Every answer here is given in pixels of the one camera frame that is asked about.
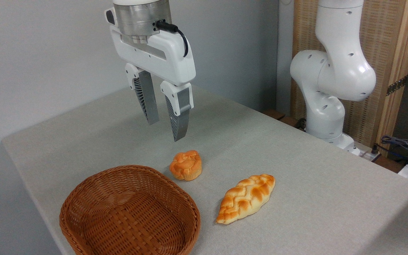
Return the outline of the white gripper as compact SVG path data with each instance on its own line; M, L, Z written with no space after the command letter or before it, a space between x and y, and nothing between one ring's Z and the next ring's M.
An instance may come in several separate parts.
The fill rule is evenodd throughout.
M126 75L149 125L159 121L151 74L165 80L165 95L174 141L188 129L194 108L192 87L196 76L186 36L172 24L169 8L110 8L105 11L115 50L126 61Z

